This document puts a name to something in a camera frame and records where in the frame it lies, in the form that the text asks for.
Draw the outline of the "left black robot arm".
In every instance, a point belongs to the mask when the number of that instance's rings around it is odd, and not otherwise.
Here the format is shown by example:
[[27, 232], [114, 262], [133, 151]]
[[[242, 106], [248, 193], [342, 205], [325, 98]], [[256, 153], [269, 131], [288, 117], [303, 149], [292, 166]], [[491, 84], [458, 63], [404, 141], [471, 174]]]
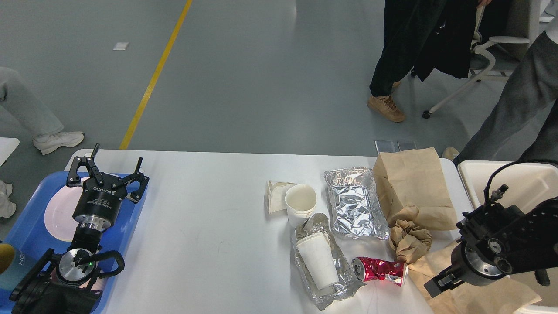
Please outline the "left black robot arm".
[[142, 158], [130, 174], [101, 172], [98, 150], [47, 176], [5, 238], [15, 255], [1, 268], [3, 314], [99, 314], [105, 308], [150, 179]]

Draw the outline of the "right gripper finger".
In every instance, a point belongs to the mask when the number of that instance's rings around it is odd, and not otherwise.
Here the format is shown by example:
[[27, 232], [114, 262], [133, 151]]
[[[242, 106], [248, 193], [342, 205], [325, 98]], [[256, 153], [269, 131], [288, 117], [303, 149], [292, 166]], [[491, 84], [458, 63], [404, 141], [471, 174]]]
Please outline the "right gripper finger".
[[424, 284], [424, 288], [431, 298], [442, 294], [447, 290], [453, 290], [464, 283], [462, 277], [467, 266], [449, 266]]

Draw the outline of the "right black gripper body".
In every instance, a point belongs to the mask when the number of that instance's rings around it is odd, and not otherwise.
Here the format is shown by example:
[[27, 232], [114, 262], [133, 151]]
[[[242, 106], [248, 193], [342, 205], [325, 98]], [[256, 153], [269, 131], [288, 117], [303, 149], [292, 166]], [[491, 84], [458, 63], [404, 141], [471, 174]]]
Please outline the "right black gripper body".
[[451, 261], [454, 287], [463, 283], [479, 287], [488, 286], [507, 276], [496, 266], [485, 262], [477, 252], [464, 243], [460, 243], [452, 251]]

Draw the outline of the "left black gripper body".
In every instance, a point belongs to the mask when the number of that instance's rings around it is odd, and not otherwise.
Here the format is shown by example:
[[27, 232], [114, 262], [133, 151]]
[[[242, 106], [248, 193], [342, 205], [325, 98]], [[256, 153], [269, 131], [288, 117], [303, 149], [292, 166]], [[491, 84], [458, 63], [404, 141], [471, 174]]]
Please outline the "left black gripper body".
[[87, 183], [83, 187], [72, 218], [78, 222], [79, 227], [106, 230], [116, 222], [122, 201], [126, 196], [127, 189], [124, 186], [110, 190], [98, 187], [94, 183]]

